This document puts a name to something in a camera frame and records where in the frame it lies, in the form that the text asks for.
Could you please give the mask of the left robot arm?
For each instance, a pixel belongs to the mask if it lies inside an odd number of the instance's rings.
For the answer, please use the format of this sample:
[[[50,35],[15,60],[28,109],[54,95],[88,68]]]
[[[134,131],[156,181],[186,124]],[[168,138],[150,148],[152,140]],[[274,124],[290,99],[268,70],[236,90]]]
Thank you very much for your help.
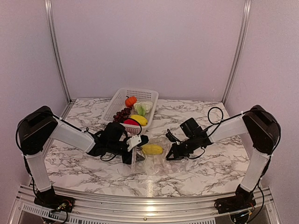
[[[37,188],[36,198],[54,208],[59,204],[59,197],[50,182],[42,154],[48,140],[70,145],[93,157],[102,158],[107,153],[120,155],[123,163],[130,164],[133,148],[147,144],[149,138],[140,134],[129,136],[125,127],[116,122],[108,123],[96,133],[81,130],[55,115],[48,106],[26,116],[17,125],[15,141]]]

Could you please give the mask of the clear zip top bag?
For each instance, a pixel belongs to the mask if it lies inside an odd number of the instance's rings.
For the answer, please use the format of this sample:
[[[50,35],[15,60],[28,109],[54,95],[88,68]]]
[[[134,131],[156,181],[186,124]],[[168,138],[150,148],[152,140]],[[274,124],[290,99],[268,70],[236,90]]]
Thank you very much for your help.
[[[163,148],[160,155],[146,155],[142,147],[132,150],[131,172],[149,176],[172,175],[186,171],[186,160],[167,161],[166,155],[171,148],[171,142],[166,137],[152,138],[147,144],[156,144]],[[137,154],[145,157],[144,161],[135,161]]]

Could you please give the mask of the fake purple grapes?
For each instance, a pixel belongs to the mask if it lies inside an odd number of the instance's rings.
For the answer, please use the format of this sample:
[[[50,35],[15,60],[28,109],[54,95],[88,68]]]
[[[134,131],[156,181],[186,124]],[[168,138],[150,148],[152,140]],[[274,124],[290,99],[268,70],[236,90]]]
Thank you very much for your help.
[[[113,122],[123,123],[124,120],[126,120],[130,117],[131,111],[132,111],[131,107],[126,107],[126,108],[122,109],[121,111],[117,112],[113,116]]]

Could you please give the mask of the fake white cauliflower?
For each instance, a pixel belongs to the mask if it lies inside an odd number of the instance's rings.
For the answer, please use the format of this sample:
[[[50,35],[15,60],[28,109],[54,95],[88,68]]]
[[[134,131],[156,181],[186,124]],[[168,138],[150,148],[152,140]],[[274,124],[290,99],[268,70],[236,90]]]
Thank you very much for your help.
[[[136,102],[133,107],[138,115],[145,117],[145,115],[152,109],[153,103],[151,101]]]

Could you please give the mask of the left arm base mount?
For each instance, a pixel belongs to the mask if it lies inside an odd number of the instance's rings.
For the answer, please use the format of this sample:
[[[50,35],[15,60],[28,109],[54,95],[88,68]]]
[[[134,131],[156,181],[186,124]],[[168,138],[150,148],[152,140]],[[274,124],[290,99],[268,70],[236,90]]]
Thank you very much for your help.
[[[52,213],[58,211],[72,212],[75,199],[73,197],[56,194],[53,186],[43,192],[34,189],[34,194],[34,203],[51,209]]]

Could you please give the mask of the left aluminium frame post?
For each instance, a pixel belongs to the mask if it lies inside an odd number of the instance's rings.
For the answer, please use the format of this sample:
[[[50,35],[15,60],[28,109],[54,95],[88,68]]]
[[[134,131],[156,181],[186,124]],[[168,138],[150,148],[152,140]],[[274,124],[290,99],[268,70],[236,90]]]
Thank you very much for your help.
[[[64,74],[64,69],[62,65],[62,60],[59,52],[59,46],[57,41],[57,35],[56,35],[56,29],[55,29],[55,22],[54,22],[54,15],[53,15],[53,9],[52,9],[52,1],[51,0],[45,0],[45,10],[47,15],[47,22],[50,32],[50,39],[51,39],[51,45],[53,49],[53,54],[55,58],[55,63],[57,66],[58,76],[61,82],[62,90],[64,93],[65,100],[67,104],[72,103],[72,98],[67,86],[66,77]]]

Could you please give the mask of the right aluminium frame post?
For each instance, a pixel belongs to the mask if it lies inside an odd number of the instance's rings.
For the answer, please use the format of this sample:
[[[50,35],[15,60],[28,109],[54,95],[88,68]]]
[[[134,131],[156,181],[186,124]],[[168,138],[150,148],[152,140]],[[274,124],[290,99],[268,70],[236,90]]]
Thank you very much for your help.
[[[228,101],[230,92],[233,87],[234,79],[237,74],[237,69],[239,65],[239,61],[242,55],[242,50],[246,41],[246,35],[248,31],[248,25],[249,25],[249,17],[250,17],[250,10],[251,10],[251,0],[245,0],[244,1],[244,7],[243,7],[243,13],[242,13],[242,20],[241,20],[241,26],[240,26],[240,32],[237,39],[237,45],[235,49],[235,54],[232,62],[232,66],[230,69],[230,73],[228,76],[227,84],[224,89],[224,93],[222,95],[222,103],[225,105]]]

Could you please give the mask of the aluminium front rail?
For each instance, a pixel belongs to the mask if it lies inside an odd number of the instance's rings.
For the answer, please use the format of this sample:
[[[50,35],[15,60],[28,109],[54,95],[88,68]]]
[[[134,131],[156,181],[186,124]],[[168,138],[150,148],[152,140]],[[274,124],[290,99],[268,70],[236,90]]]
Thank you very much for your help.
[[[233,193],[193,197],[113,196],[55,188],[56,193],[74,198],[69,224],[230,224],[236,213],[219,214],[215,200]],[[8,223],[36,224],[44,219],[60,223],[65,214],[52,213],[34,204],[31,186],[22,185]]]

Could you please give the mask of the aluminium frame post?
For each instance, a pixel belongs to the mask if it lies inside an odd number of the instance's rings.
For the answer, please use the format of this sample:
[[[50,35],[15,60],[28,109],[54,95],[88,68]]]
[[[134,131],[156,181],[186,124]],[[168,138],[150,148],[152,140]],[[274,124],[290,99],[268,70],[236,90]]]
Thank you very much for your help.
[[[239,61],[242,55],[242,50],[246,41],[246,35],[248,31],[248,25],[249,25],[249,17],[250,17],[250,10],[251,10],[251,0],[245,0],[244,1],[244,7],[243,7],[243,13],[242,13],[242,20],[241,20],[241,26],[240,26],[240,32],[237,39],[237,45],[235,49],[235,54],[232,62],[232,66],[230,69],[230,73],[228,76],[227,84],[224,89],[224,93],[222,95],[222,103],[225,105],[228,101],[230,92],[233,87],[234,79],[237,74],[237,69],[239,65]]]
[[[59,46],[57,41],[57,35],[56,35],[56,29],[55,29],[55,22],[54,22],[54,15],[53,15],[53,9],[52,9],[52,1],[51,0],[45,0],[45,10],[47,15],[47,22],[50,32],[50,39],[51,39],[51,45],[53,49],[53,54],[55,58],[55,63],[57,66],[58,76],[61,82],[62,90],[64,93],[65,100],[67,104],[72,103],[72,98],[67,86],[66,77],[64,74],[64,69],[62,65],[62,60],[59,52]]]

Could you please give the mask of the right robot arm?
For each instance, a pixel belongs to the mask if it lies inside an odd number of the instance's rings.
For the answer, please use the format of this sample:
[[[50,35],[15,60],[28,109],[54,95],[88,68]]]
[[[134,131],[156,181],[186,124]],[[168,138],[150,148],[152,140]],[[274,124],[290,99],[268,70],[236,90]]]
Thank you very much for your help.
[[[251,138],[253,151],[250,163],[231,202],[234,208],[243,208],[267,172],[273,152],[280,143],[281,126],[275,117],[260,105],[255,105],[248,111],[212,123],[206,128],[202,128],[194,118],[183,122],[180,128],[186,140],[179,140],[167,130],[166,137],[172,142],[166,156],[168,161],[181,160],[199,148],[206,149],[207,146],[235,136],[246,134]]]

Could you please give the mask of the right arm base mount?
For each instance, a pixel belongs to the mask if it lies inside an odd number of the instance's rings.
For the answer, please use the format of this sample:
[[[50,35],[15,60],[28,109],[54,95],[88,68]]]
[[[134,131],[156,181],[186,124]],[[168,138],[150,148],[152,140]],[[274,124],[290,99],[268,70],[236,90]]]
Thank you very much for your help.
[[[234,196],[223,197],[215,200],[214,207],[219,214],[234,212],[247,208],[253,208],[256,205],[253,191],[244,190],[239,184]]]

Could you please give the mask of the fake red pepper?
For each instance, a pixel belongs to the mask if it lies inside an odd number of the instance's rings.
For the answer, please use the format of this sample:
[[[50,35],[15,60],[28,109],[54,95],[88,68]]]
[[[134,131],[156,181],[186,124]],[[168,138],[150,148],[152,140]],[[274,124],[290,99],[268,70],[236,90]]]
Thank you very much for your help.
[[[138,121],[131,118],[124,120],[123,123],[127,125],[141,126],[141,124]]]

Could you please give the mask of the fake orange tomato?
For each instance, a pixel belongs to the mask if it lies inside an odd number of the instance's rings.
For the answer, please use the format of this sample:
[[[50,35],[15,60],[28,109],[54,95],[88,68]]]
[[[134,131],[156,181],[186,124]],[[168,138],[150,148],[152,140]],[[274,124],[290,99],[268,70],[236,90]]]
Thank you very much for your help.
[[[135,96],[128,97],[125,100],[126,107],[132,107],[137,102],[137,98]]]

